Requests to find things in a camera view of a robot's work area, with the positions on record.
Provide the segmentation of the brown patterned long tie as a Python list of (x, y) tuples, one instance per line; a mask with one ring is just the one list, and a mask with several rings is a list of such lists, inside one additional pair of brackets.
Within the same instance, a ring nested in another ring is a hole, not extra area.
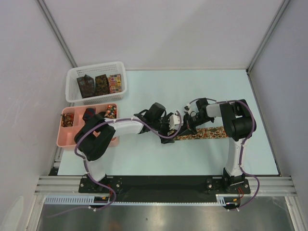
[(177, 136), (174, 138), (175, 141), (184, 140), (206, 140), (206, 139), (226, 139), (228, 138), (224, 127), (209, 127), (209, 128), (198, 128), (196, 134), (189, 134), (184, 136)]

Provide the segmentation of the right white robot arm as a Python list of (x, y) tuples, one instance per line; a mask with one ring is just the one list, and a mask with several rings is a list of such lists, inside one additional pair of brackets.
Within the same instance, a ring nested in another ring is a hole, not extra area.
[(246, 100), (234, 100), (209, 104), (207, 98), (196, 101), (198, 112), (183, 117), (180, 135), (195, 135), (197, 126), (216, 117), (222, 119), (224, 131), (229, 138), (229, 153), (223, 169), (221, 184), (227, 193), (235, 192), (244, 183), (245, 173), (242, 167), (246, 143), (257, 128), (254, 116)]

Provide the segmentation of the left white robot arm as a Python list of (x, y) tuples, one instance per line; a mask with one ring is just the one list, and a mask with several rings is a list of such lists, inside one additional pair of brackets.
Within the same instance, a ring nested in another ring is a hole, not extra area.
[(161, 141), (172, 142), (182, 122), (179, 111), (167, 114), (165, 107), (159, 103), (128, 118), (105, 118), (104, 113), (93, 115), (74, 137), (74, 152), (83, 160), (86, 176), (90, 178), (89, 186), (98, 193), (106, 188), (105, 170), (97, 162), (113, 138), (151, 131)]

